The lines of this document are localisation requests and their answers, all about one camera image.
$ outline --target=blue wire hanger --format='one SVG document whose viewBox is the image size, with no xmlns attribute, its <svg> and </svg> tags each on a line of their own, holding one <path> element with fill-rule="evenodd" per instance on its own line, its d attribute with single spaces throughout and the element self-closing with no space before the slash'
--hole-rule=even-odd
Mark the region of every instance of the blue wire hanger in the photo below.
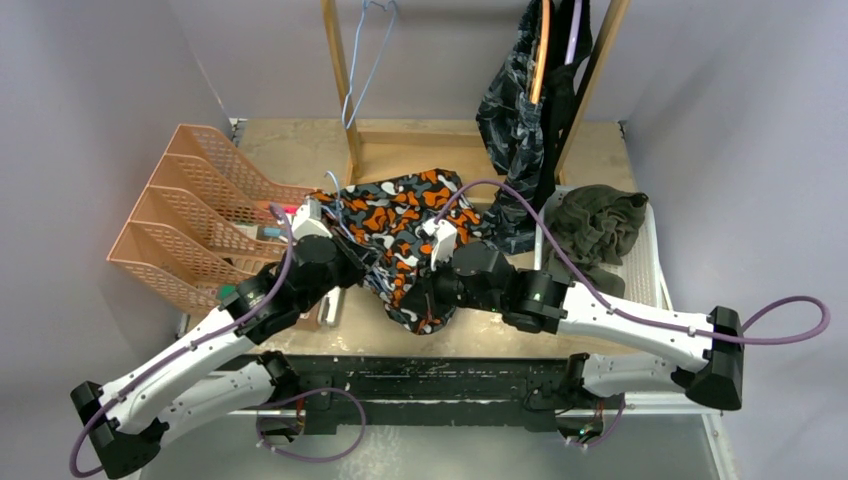
<svg viewBox="0 0 848 480">
<path fill-rule="evenodd" d="M 350 115 L 350 120 L 345 120 L 347 117 L 347 108 L 348 105 L 350 105 L 350 98 L 353 95 L 353 74 L 356 72 L 356 55 L 359 52 L 359 36 L 362 33 L 362 24 L 365 23 L 366 11 L 371 5 L 380 7 L 384 12 L 388 12 L 390 6 L 394 7 L 392 9 L 392 20 L 389 22 L 389 28 L 386 30 L 386 36 L 383 37 L 383 45 L 380 46 L 380 51 L 377 53 L 377 59 L 374 61 L 374 66 L 371 68 L 371 73 L 368 74 L 368 80 L 365 81 L 365 86 L 362 88 L 362 94 L 359 95 L 359 100 L 353 107 L 353 113 Z M 365 99 L 365 93 L 368 91 L 368 86 L 371 85 L 371 79 L 374 78 L 374 72 L 377 71 L 377 66 L 380 65 L 380 59 L 383 57 L 383 50 L 385 50 L 386 45 L 389 43 L 389 37 L 392 34 L 392 27 L 395 25 L 396 18 L 397 3 L 395 0 L 389 0 L 385 5 L 373 0 L 362 0 L 362 16 L 359 17 L 359 25 L 356 27 L 356 38 L 353 41 L 353 60 L 351 61 L 350 78 L 348 79 L 350 86 L 348 87 L 347 95 L 345 95 L 345 103 L 342 107 L 342 125 L 344 125 L 345 130 L 349 129 L 351 125 L 353 125 L 354 119 L 356 119 L 356 114 L 359 112 L 359 106 L 362 105 L 362 100 Z"/>
</svg>

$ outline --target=white backdrop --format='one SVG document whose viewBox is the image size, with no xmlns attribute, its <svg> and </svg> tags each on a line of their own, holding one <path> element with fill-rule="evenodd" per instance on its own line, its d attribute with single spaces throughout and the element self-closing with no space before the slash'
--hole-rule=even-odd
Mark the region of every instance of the white backdrop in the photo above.
<svg viewBox="0 0 848 480">
<path fill-rule="evenodd" d="M 588 118 L 626 119 L 697 0 L 635 0 Z M 350 66 L 359 0 L 338 0 Z M 362 118 L 473 118 L 512 46 L 528 0 L 397 0 L 398 21 Z M 231 117 L 340 114 L 318 0 L 171 0 L 185 34 Z M 609 0 L 591 3 L 597 33 Z M 389 15 L 368 12 L 361 86 Z"/>
</svg>

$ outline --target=green object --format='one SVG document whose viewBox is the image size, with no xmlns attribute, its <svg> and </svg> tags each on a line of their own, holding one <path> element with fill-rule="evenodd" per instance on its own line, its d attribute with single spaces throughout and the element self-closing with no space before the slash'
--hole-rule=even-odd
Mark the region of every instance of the green object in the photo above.
<svg viewBox="0 0 848 480">
<path fill-rule="evenodd" d="M 218 289 L 218 300 L 223 300 L 227 298 L 227 296 L 236 291 L 235 285 L 221 285 L 221 288 Z"/>
<path fill-rule="evenodd" d="M 621 265 L 633 249 L 645 223 L 648 196 L 626 193 L 609 185 L 590 185 L 568 192 L 562 203 L 545 213 L 554 239 L 574 265 L 603 293 L 624 296 L 624 280 L 599 267 Z M 543 268 L 573 277 L 549 244 Z"/>
</svg>

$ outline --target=gray wall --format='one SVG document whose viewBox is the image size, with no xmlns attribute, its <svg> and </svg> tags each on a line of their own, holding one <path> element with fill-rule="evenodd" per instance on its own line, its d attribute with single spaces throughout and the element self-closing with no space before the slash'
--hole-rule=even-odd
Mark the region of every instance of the gray wall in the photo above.
<svg viewBox="0 0 848 480">
<path fill-rule="evenodd" d="M 0 3 L 0 112 L 0 478 L 68 478 L 71 388 L 178 319 L 106 254 L 176 125 L 227 120 L 167 0 Z"/>
<path fill-rule="evenodd" d="M 844 478 L 848 443 L 848 2 L 702 2 L 629 122 L 678 309 L 751 315 L 820 296 L 834 320 L 797 346 L 749 347 L 745 406 L 726 415 L 749 479 Z M 812 307 L 750 335 L 797 333 Z"/>
<path fill-rule="evenodd" d="M 637 100 L 697 0 L 632 2 L 588 117 L 620 120 Z M 360 0 L 337 0 L 350 66 Z M 515 39 L 528 0 L 397 0 L 398 21 L 363 118 L 473 118 Z M 320 2 L 171 0 L 198 60 L 231 117 L 340 114 Z M 609 0 L 592 2 L 597 33 Z M 363 28 L 357 84 L 379 50 L 388 15 Z"/>
</svg>

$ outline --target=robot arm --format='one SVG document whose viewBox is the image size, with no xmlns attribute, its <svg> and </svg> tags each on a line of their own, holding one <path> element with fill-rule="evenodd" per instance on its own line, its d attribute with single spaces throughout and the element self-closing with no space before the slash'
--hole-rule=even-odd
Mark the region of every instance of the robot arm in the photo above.
<svg viewBox="0 0 848 480">
<path fill-rule="evenodd" d="M 135 371 L 102 386 L 85 382 L 71 393 L 83 423 L 107 401 L 119 401 L 89 434 L 109 478 L 141 468 L 163 446 L 209 420 L 299 393 L 297 374 L 279 353 L 263 355 L 224 376 L 207 377 L 228 360 L 294 325 L 302 312 L 331 289 L 348 288 L 364 276 L 365 252 L 334 236 L 321 223 L 320 209 L 313 202 L 308 200 L 292 222 L 297 242 L 286 252 L 293 259 L 282 288 L 251 320 L 196 345 L 209 332 L 233 324 L 265 297 L 277 279 L 273 265 L 239 284 L 197 327 Z M 455 230 L 445 224 L 433 227 L 424 228 L 434 244 L 430 272 L 407 293 L 403 308 L 424 314 L 431 308 L 453 306 L 499 312 L 506 323 L 525 332 L 588 335 L 646 352 L 619 357 L 572 356 L 560 389 L 563 398 L 594 402 L 624 391 L 682 391 L 713 408 L 741 407 L 740 346 L 630 322 L 596 305 L 582 284 L 545 272 L 516 270 L 503 254 L 483 243 L 454 251 Z M 720 328 L 723 333 L 738 334 L 740 328 L 735 312 L 721 307 L 703 315 L 614 298 L 610 301 L 628 312 L 692 331 Z M 158 370 L 125 398 L 117 397 L 140 372 L 184 347 L 191 351 Z"/>
</svg>

